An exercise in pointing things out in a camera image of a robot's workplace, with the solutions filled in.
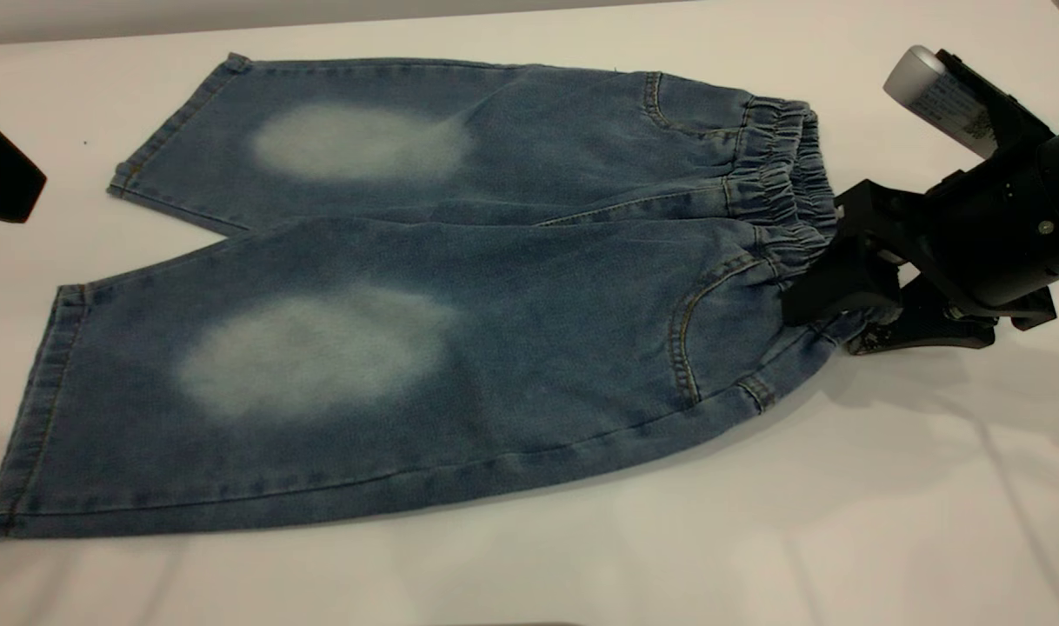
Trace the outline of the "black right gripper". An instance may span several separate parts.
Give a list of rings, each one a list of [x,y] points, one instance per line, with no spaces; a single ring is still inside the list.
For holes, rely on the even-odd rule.
[[[1019,330],[1056,318],[1059,135],[1040,135],[926,193],[870,181],[843,193],[839,237],[783,292],[783,323],[891,314],[851,338],[852,356],[916,346],[987,348],[998,317]],[[900,289],[896,266],[915,280]]]

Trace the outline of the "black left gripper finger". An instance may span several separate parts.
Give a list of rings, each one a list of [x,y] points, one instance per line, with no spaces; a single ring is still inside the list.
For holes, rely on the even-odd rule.
[[[0,131],[0,221],[26,223],[44,185],[43,171]]]

